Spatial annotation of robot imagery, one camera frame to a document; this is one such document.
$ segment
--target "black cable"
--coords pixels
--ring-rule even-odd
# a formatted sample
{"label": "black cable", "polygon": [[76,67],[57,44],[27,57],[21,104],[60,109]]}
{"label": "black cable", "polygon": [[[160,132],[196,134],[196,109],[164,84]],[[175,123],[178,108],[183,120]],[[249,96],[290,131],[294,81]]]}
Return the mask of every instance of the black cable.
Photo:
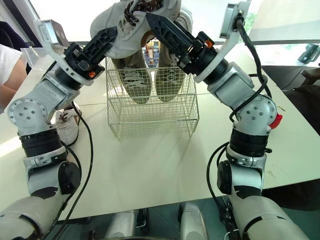
{"label": "black cable", "polygon": [[224,219],[227,230],[230,232],[230,234],[232,234],[233,233],[233,229],[231,229],[231,227],[229,225],[229,222],[228,222],[229,220],[226,219],[226,216],[224,214],[224,210],[221,207],[221,205],[220,205],[220,203],[219,203],[219,201],[218,201],[218,199],[217,199],[217,197],[216,197],[216,195],[214,193],[214,190],[212,189],[211,182],[210,182],[210,166],[211,166],[212,160],[214,159],[215,155],[219,152],[219,150],[221,150],[222,148],[225,148],[228,144],[229,144],[229,142],[226,142],[226,143],[222,144],[211,155],[211,157],[209,159],[209,162],[208,162],[208,165],[206,167],[206,183],[208,184],[208,188],[209,188],[209,191],[211,193],[211,196],[212,196],[212,198],[213,198],[213,200],[214,200],[214,202],[215,202],[215,204],[216,204],[216,206],[217,206],[217,208],[219,210],[220,217]]}
{"label": "black cable", "polygon": [[229,119],[230,119],[231,122],[234,122],[233,116],[239,110],[241,110],[243,107],[245,107],[248,103],[250,103],[252,100],[254,100],[264,89],[267,92],[267,94],[269,92],[269,94],[270,94],[269,97],[271,97],[270,90],[269,90],[269,88],[267,86],[268,79],[262,77],[261,62],[260,62],[259,56],[258,56],[258,54],[256,52],[256,49],[255,49],[254,45],[252,44],[250,38],[248,37],[248,35],[246,33],[246,30],[245,30],[244,25],[243,25],[243,21],[241,19],[237,20],[236,21],[236,26],[238,28],[238,31],[239,31],[244,43],[246,44],[246,46],[248,47],[248,49],[250,50],[250,52],[251,52],[251,54],[252,54],[252,56],[254,58],[254,62],[255,62],[255,65],[256,65],[256,72],[257,72],[256,74],[257,74],[257,77],[258,77],[259,81],[261,82],[261,86],[251,97],[249,97],[245,102],[243,102],[240,106],[238,106],[235,110],[233,110],[233,112],[229,116]]}
{"label": "black cable", "polygon": [[87,129],[87,131],[88,131],[88,134],[89,134],[90,151],[91,151],[91,155],[90,155],[90,166],[89,166],[88,175],[87,175],[87,177],[86,177],[86,179],[85,179],[84,185],[83,185],[80,193],[79,193],[78,196],[76,197],[76,199],[75,199],[75,201],[74,201],[74,203],[73,203],[73,205],[72,205],[72,207],[71,207],[68,215],[66,216],[65,220],[64,220],[63,223],[62,223],[62,226],[60,227],[60,229],[58,230],[58,232],[54,235],[54,237],[52,238],[52,240],[56,240],[57,237],[62,233],[62,231],[63,231],[64,227],[66,226],[67,221],[69,220],[72,212],[74,211],[74,209],[75,209],[75,207],[76,207],[76,205],[77,205],[77,203],[78,203],[78,201],[79,201],[82,193],[85,191],[86,186],[87,186],[87,184],[88,184],[88,182],[89,182],[89,179],[90,179],[90,176],[91,176],[92,166],[93,166],[93,162],[94,162],[94,144],[93,144],[93,141],[92,141],[92,134],[91,134],[90,128],[89,128],[88,124],[86,123],[86,121],[85,121],[85,120],[83,119],[83,117],[81,116],[81,114],[78,112],[78,110],[77,110],[77,108],[76,108],[76,106],[75,106],[75,103],[74,103],[73,101],[71,102],[71,105],[72,105],[74,111],[76,112],[76,114],[78,115],[78,117],[81,119],[81,121],[82,121],[83,124],[85,125],[85,127],[86,127],[86,129]]}
{"label": "black cable", "polygon": [[60,215],[61,215],[62,211],[66,208],[66,206],[67,206],[67,204],[68,204],[68,201],[74,196],[75,192],[76,192],[76,191],[74,191],[73,193],[71,193],[71,194],[67,197],[66,201],[65,201],[64,204],[61,206],[58,214],[56,215],[56,217],[55,217],[55,219],[54,219],[54,221],[53,221],[53,224],[51,225],[51,228],[50,228],[49,231],[41,238],[42,240],[46,239],[46,238],[48,237],[48,235],[52,232],[52,230],[54,229],[54,226],[57,224],[57,222],[58,222],[58,220],[59,220],[59,218],[60,218]]}
{"label": "black cable", "polygon": [[296,77],[298,77],[298,75],[299,75],[302,71],[303,71],[303,69],[302,69],[301,71],[299,71],[297,75],[295,75],[295,77],[290,81],[290,83],[289,83],[287,86],[281,88],[281,90],[283,90],[283,89],[287,88],[288,86],[290,86],[290,84],[292,84],[292,82],[296,79]]}
{"label": "black cable", "polygon": [[65,229],[61,232],[60,236],[57,238],[57,240],[59,240],[61,238],[61,236],[64,234],[64,232],[70,227],[71,224],[69,224],[68,226],[65,227]]}
{"label": "black cable", "polygon": [[224,152],[226,151],[227,146],[225,146],[222,151],[220,152],[220,154],[218,155],[218,158],[216,159],[216,166],[218,167],[219,162],[220,162],[220,158],[222,157],[222,154],[224,154]]}
{"label": "black cable", "polygon": [[42,78],[56,65],[56,61],[53,61],[53,63],[49,66],[49,68],[45,71],[45,73],[42,75]]}
{"label": "black cable", "polygon": [[70,152],[72,154],[72,156],[74,157],[75,161],[76,161],[76,164],[78,165],[78,168],[79,168],[79,172],[80,172],[80,179],[82,177],[82,167],[81,167],[81,163],[79,161],[79,158],[78,156],[76,155],[76,153],[67,145],[65,144],[63,141],[61,141],[61,144],[68,150],[68,152]]}
{"label": "black cable", "polygon": [[[245,30],[244,23],[243,23],[242,19],[238,19],[236,21],[236,27],[240,33],[240,36],[241,36],[243,42],[245,43],[246,47],[249,49],[250,53],[253,56],[253,59],[254,59],[255,65],[256,65],[256,75],[257,75],[260,83],[263,84],[265,79],[263,79],[263,77],[262,77],[262,67],[261,67],[260,58],[258,56],[258,53],[256,51],[255,46],[251,42],[251,39],[249,38],[249,36]],[[270,98],[272,98],[270,89],[268,88],[267,85],[265,86],[265,92]]]}

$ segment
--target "black band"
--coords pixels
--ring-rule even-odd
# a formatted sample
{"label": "black band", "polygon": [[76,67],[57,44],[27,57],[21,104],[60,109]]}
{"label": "black band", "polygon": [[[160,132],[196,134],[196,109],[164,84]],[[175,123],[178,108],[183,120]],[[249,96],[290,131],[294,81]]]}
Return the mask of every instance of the black band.
{"label": "black band", "polygon": [[21,136],[20,140],[28,158],[49,153],[62,147],[56,129]]}
{"label": "black band", "polygon": [[253,136],[232,130],[230,148],[248,157],[261,157],[265,154],[268,136]]}
{"label": "black band", "polygon": [[79,90],[81,88],[81,83],[70,77],[61,67],[55,70],[54,73],[63,85],[66,85],[73,90]]}

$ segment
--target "wire basket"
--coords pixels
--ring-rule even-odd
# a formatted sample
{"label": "wire basket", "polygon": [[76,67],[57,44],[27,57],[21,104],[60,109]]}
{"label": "wire basket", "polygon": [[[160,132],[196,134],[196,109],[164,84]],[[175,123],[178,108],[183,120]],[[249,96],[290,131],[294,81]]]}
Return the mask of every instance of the wire basket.
{"label": "wire basket", "polygon": [[[144,57],[147,65],[156,66],[159,51],[156,56]],[[172,94],[172,89],[168,91],[157,85],[161,74],[167,73],[166,71],[175,71],[175,78],[181,81],[181,87],[175,89],[176,94]],[[142,91],[132,93],[128,86],[125,87],[121,77],[128,73],[128,70],[116,69],[112,60],[106,58],[107,119],[114,135],[121,140],[123,136],[188,132],[191,137],[199,121],[193,75],[186,75],[178,67],[130,69],[130,74],[134,75],[135,72],[151,78],[150,95]]]}

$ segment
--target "shoe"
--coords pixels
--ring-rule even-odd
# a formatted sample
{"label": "shoe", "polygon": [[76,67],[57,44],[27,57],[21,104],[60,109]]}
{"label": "shoe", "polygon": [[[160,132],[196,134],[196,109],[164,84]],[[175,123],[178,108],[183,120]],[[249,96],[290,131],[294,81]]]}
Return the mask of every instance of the shoe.
{"label": "shoe", "polygon": [[93,20],[90,35],[93,38],[100,30],[116,26],[117,37],[105,55],[112,59],[124,59],[155,37],[146,19],[146,12],[174,21],[180,7],[181,0],[121,0]]}
{"label": "shoe", "polygon": [[152,78],[142,50],[122,58],[111,59],[128,95],[137,103],[145,104],[151,95]]}
{"label": "shoe", "polygon": [[[80,114],[82,114],[79,106],[74,104]],[[65,109],[56,111],[55,113],[55,126],[60,136],[60,140],[66,145],[73,145],[79,134],[79,119],[78,114],[71,105]]]}
{"label": "shoe", "polygon": [[[181,7],[176,19],[189,33],[192,32],[192,14],[185,7]],[[183,85],[186,74],[177,67],[178,59],[169,49],[161,45],[159,54],[159,69],[155,73],[155,90],[162,102],[169,102],[178,94]]]}

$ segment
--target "shoelace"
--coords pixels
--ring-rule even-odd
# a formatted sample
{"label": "shoelace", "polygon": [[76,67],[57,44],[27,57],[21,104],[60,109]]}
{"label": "shoelace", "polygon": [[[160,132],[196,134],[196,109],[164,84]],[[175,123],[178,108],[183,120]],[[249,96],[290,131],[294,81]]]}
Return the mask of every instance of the shoelace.
{"label": "shoelace", "polygon": [[147,86],[144,85],[145,80],[144,78],[140,75],[139,72],[136,71],[124,71],[124,87],[133,89],[133,88],[141,88],[144,89]]}
{"label": "shoelace", "polygon": [[[133,6],[133,10],[130,11],[131,6],[136,2],[136,6]],[[152,0],[149,2],[146,2],[146,0],[140,0],[137,1],[131,1],[124,10],[124,17],[126,21],[131,24],[132,26],[136,26],[136,23],[139,22],[139,19],[137,19],[134,16],[135,11],[141,11],[141,12],[153,12],[161,8],[161,0]]]}
{"label": "shoelace", "polygon": [[59,116],[59,120],[61,120],[61,122],[63,122],[63,123],[65,123],[65,122],[67,122],[67,119],[68,119],[68,117],[67,117],[67,115],[68,115],[68,112],[61,112],[61,113],[59,113],[60,114],[60,116]]}

